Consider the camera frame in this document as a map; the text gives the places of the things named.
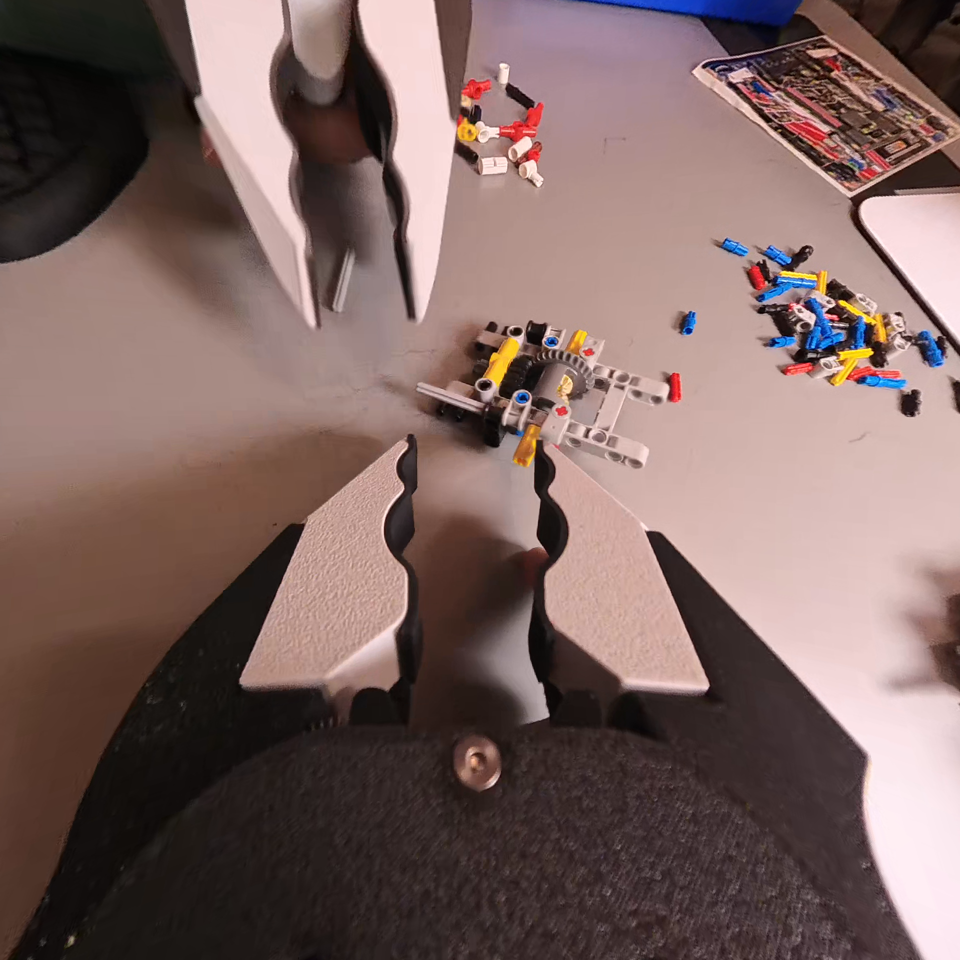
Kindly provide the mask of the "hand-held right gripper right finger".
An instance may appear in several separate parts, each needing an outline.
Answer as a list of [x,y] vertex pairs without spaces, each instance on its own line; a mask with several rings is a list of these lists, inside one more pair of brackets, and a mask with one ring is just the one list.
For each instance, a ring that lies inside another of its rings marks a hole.
[[530,660],[550,717],[574,697],[601,715],[629,694],[701,697],[707,672],[646,527],[556,445],[534,457]]

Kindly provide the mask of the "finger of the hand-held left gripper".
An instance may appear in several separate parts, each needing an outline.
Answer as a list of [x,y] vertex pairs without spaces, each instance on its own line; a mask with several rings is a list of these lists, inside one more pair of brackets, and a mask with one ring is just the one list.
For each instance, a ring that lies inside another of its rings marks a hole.
[[277,281],[315,329],[320,309],[299,156],[279,98],[279,69],[291,50],[286,3],[184,6],[198,70],[198,117]]
[[436,280],[453,161],[455,116],[437,5],[359,1],[353,17],[358,98],[382,166],[407,316],[419,323]]

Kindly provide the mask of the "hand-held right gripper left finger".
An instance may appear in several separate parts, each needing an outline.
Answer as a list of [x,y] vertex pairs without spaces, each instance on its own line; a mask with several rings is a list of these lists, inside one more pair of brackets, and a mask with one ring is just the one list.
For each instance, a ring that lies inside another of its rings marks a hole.
[[410,718],[423,656],[414,435],[395,443],[303,524],[240,676],[244,690],[315,690],[338,720]]

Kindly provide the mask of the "grey lego gearbox assembly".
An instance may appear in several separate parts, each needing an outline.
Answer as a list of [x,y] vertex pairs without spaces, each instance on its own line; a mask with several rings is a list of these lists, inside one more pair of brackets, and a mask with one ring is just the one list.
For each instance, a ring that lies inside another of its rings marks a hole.
[[517,438],[512,462],[533,464],[538,445],[582,450],[632,470],[642,469],[648,447],[618,433],[627,402],[658,407],[668,402],[668,383],[602,363],[606,342],[584,329],[529,321],[525,326],[489,323],[473,343],[471,377],[444,387],[416,384],[435,402],[437,414],[456,422],[472,418],[483,444],[498,449]]

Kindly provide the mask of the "pile of red white lego connectors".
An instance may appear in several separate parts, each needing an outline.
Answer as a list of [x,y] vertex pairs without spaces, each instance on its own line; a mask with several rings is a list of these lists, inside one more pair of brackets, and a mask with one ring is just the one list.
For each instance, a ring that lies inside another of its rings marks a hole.
[[[505,124],[487,122],[482,100],[494,90],[520,108],[522,115]],[[501,62],[495,78],[469,78],[462,84],[454,155],[480,177],[501,177],[513,169],[523,182],[542,189],[544,143],[539,130],[544,112],[545,104],[516,86],[510,65]]]

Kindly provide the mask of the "pile of blue yellow lego pins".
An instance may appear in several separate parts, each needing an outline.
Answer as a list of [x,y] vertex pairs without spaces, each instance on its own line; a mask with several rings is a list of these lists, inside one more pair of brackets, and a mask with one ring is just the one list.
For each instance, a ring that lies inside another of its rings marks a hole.
[[918,418],[923,391],[910,385],[898,365],[914,356],[925,368],[941,370],[949,354],[945,335],[914,330],[903,312],[884,312],[827,270],[809,270],[810,245],[750,248],[726,238],[719,247],[747,260],[754,311],[769,317],[776,330],[764,347],[783,353],[783,376],[889,392],[900,414]]

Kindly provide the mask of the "lego instruction booklet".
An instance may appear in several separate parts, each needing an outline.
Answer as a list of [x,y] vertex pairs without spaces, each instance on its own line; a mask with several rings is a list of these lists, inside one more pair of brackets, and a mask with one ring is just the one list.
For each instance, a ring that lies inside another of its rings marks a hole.
[[823,34],[692,74],[846,197],[959,137],[957,120]]

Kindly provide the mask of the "person's left hand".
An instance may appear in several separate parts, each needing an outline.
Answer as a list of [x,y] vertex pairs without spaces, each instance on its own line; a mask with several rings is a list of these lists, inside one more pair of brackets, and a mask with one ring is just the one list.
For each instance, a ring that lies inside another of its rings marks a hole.
[[351,100],[318,105],[292,96],[284,106],[284,122],[299,156],[308,162],[351,164],[374,154]]

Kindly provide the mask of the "black mesh chair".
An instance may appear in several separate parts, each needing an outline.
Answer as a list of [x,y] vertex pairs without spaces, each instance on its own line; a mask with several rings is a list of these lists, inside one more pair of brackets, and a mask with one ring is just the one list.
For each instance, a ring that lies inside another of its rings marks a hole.
[[1,262],[39,257],[80,234],[148,153],[124,78],[2,47]]

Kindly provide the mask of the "blue plastic bin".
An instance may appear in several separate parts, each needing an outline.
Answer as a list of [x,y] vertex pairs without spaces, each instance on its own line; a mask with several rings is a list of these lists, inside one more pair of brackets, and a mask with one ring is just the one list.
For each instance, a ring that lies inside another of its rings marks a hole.
[[592,1],[592,4],[651,10],[696,18],[783,27],[802,1]]

